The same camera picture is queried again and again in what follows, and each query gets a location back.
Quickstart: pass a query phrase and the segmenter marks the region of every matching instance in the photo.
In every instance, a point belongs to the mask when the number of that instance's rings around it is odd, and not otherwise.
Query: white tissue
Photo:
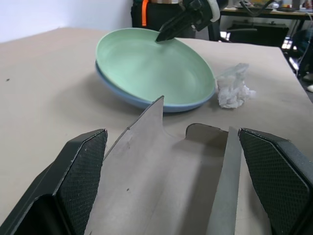
[[[255,96],[245,85],[245,71],[249,64],[240,63],[235,67],[228,68],[222,75],[217,77],[219,88],[219,103],[222,108],[236,109]]]

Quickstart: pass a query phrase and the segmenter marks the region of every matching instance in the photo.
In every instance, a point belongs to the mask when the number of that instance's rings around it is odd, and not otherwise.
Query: desk
[[[0,44],[0,224],[68,140],[107,128],[109,149],[141,114],[98,79],[95,48],[105,34],[60,28]],[[246,127],[289,139],[313,160],[313,104],[279,48],[182,41],[215,74],[250,63],[246,84],[257,97],[236,110],[223,110],[214,96],[196,110],[164,115],[168,133],[183,139],[191,123],[223,130]]]
[[[251,17],[243,9],[237,9],[235,7],[225,8],[221,11],[222,16],[240,16],[240,17]],[[287,20],[310,20],[310,17],[305,12],[282,12],[282,11],[265,11],[260,14],[257,18],[273,18],[273,19],[287,19]]]

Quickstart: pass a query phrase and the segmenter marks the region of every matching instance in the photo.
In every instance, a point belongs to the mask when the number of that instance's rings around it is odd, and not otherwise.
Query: white wall
[[[132,26],[133,0],[0,0],[0,43],[58,27]]]

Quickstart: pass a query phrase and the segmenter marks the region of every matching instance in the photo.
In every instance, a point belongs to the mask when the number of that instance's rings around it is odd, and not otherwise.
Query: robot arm
[[[200,31],[217,21],[224,8],[233,7],[239,1],[241,0],[183,0],[183,11],[162,26],[156,41],[171,40],[191,25]],[[242,2],[241,4],[250,16],[255,17],[273,1],[270,0],[257,14],[251,13]]]

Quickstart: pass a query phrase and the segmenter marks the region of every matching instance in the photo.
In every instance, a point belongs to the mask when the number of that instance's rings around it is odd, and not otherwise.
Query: green bowl
[[[164,96],[164,105],[202,104],[215,93],[208,64],[177,39],[156,43],[158,32],[126,28],[104,36],[96,61],[103,75],[119,89],[152,102]]]

